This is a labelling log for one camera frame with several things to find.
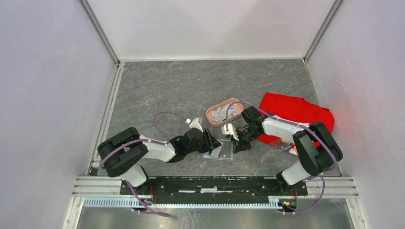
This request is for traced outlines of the grey card holder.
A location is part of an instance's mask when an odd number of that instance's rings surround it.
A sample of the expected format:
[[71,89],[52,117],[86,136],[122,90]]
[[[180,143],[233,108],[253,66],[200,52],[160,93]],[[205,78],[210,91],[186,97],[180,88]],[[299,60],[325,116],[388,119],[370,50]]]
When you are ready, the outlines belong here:
[[229,139],[219,139],[221,143],[219,148],[214,149],[211,153],[203,153],[202,158],[213,160],[234,160],[234,144]]

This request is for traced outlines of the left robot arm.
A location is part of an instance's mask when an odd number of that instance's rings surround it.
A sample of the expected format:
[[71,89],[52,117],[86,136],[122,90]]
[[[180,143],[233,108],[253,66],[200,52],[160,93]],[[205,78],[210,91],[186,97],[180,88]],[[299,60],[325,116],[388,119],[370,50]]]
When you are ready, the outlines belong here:
[[145,137],[136,128],[130,127],[102,142],[97,152],[101,158],[99,165],[109,177],[120,177],[142,195],[149,191],[150,181],[144,168],[138,165],[141,159],[176,163],[190,153],[212,153],[221,148],[222,143],[206,128],[200,130],[193,127],[184,135],[176,136],[166,143]]

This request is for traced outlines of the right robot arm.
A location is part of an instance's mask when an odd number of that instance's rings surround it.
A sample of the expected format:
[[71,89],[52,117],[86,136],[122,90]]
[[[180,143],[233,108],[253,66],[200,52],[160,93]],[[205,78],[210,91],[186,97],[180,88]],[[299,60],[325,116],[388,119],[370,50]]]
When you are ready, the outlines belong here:
[[242,117],[247,123],[244,130],[229,121],[222,127],[224,136],[235,145],[235,152],[251,149],[251,142],[261,135],[285,139],[295,146],[298,162],[277,175],[276,189],[287,195],[300,181],[309,181],[324,172],[337,168],[343,153],[323,122],[298,123],[269,114],[254,106],[246,108]]

